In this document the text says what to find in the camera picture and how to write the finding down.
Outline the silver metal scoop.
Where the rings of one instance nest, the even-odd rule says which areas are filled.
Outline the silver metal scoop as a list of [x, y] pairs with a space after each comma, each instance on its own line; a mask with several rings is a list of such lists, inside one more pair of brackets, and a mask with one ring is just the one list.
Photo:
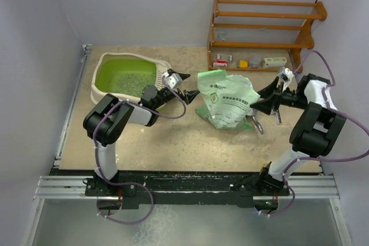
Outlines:
[[262, 125], [260, 124], [260, 122], [257, 120], [256, 118], [256, 114], [257, 114], [257, 110], [256, 109], [250, 109], [246, 115], [247, 118], [251, 119], [255, 125], [255, 127], [257, 128], [257, 130], [259, 131], [259, 133], [261, 135], [264, 135], [264, 130]]

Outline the black white bag sealing strip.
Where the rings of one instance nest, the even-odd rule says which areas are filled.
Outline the black white bag sealing strip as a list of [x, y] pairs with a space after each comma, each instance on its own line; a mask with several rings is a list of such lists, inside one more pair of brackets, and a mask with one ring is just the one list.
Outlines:
[[278, 109], [277, 109], [277, 110], [275, 110], [275, 114], [276, 114], [276, 118], [277, 118], [277, 122], [278, 122], [278, 124], [282, 124], [280, 111], [279, 111]]

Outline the green cat litter bag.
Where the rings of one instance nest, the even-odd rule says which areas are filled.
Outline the green cat litter bag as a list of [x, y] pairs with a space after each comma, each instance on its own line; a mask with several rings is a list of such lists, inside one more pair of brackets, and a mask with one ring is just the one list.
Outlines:
[[198, 73], [197, 88], [204, 105], [196, 109], [198, 116], [217, 129], [253, 130], [247, 121], [250, 105], [260, 95], [251, 81], [242, 75], [228, 75], [225, 70]]

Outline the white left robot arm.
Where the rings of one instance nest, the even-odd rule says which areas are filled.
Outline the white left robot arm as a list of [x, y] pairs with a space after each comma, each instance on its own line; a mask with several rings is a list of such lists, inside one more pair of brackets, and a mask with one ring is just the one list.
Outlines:
[[[151, 127], [159, 117], [167, 119], [183, 117], [187, 112], [187, 106], [199, 95], [197, 89], [190, 91], [179, 89], [182, 82], [190, 76], [169, 69], [161, 77], [164, 87], [158, 89], [155, 85], [145, 86], [137, 103], [129, 99], [121, 100], [108, 93], [87, 114], [82, 126], [94, 143], [95, 173], [101, 178], [98, 188], [105, 195], [113, 195], [119, 187], [119, 182], [115, 178], [118, 174], [115, 144], [126, 125], [134, 123]], [[159, 113], [158, 109], [173, 99], [179, 100], [182, 104], [182, 114], [165, 116]]]

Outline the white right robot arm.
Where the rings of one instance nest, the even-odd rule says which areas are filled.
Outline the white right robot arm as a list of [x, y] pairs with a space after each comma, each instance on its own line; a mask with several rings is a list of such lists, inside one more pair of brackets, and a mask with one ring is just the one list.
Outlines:
[[332, 150], [346, 120], [331, 100], [331, 82], [314, 74], [302, 77], [296, 90], [284, 88], [285, 78], [275, 78], [258, 93], [260, 101], [251, 108], [266, 115], [279, 106], [303, 110], [289, 137], [290, 148], [278, 159], [264, 166], [255, 181], [263, 195], [286, 188], [285, 181], [309, 160], [327, 156]]

